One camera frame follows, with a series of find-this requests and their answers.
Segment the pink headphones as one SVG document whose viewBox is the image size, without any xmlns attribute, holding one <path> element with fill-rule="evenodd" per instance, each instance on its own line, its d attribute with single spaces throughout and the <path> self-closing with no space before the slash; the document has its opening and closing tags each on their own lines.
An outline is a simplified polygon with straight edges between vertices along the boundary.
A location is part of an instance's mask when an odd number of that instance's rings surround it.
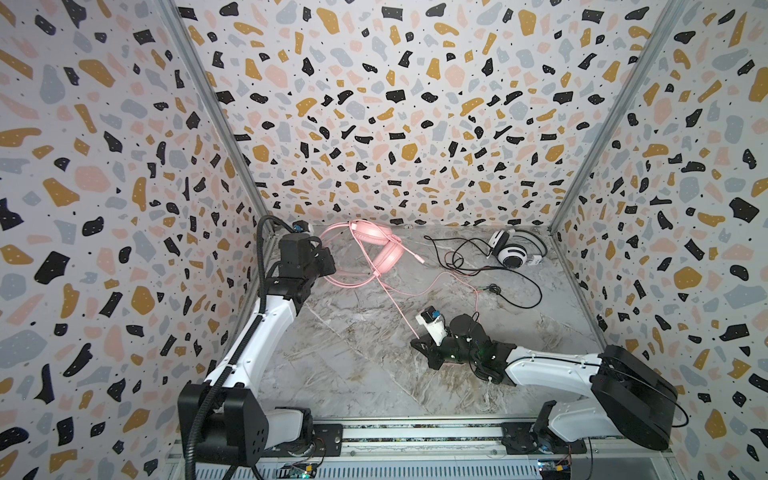
<svg viewBox="0 0 768 480">
<path fill-rule="evenodd" d="M 344 289 L 357 289 L 373 282 L 384 289 L 388 285 L 383 281 L 386 273 L 391 271 L 406 253 L 403 241 L 391 228 L 367 220 L 353 220 L 329 226 L 320 239 L 329 244 L 331 240 L 346 235 L 361 251 L 367 262 L 369 273 L 366 278 L 357 283 L 343 282 L 340 278 L 329 276 L 331 285 Z"/>
</svg>

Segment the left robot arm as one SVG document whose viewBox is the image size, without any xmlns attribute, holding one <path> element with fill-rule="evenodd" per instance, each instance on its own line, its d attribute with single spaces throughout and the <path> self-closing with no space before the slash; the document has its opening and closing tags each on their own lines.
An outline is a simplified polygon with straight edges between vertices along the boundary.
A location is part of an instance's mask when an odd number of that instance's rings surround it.
<svg viewBox="0 0 768 480">
<path fill-rule="evenodd" d="M 201 463 L 225 465 L 232 478 L 267 454 L 303 457 L 317 448 L 310 409 L 266 409 L 258 393 L 316 280 L 336 268 L 329 249 L 309 233 L 289 233 L 278 247 L 280 258 L 260 279 L 254 311 L 230 350 L 203 382 L 185 385 L 178 397 L 187 479 L 196 478 Z"/>
</svg>

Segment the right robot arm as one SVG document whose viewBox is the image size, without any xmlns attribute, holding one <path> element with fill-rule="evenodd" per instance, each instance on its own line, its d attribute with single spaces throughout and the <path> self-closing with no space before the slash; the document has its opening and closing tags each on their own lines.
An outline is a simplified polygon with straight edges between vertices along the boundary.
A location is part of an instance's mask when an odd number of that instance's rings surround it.
<svg viewBox="0 0 768 480">
<path fill-rule="evenodd" d="M 533 422 L 504 424 L 508 453 L 583 453 L 586 441 L 603 437 L 623 437 L 652 451 L 668 449 L 679 408 L 677 390 L 625 348 L 541 352 L 491 339 L 470 315 L 446 321 L 428 307 L 416 319 L 427 332 L 410 345 L 433 370 L 468 365 L 477 378 L 494 385 L 543 386 L 578 395 L 573 402 L 545 402 Z"/>
</svg>

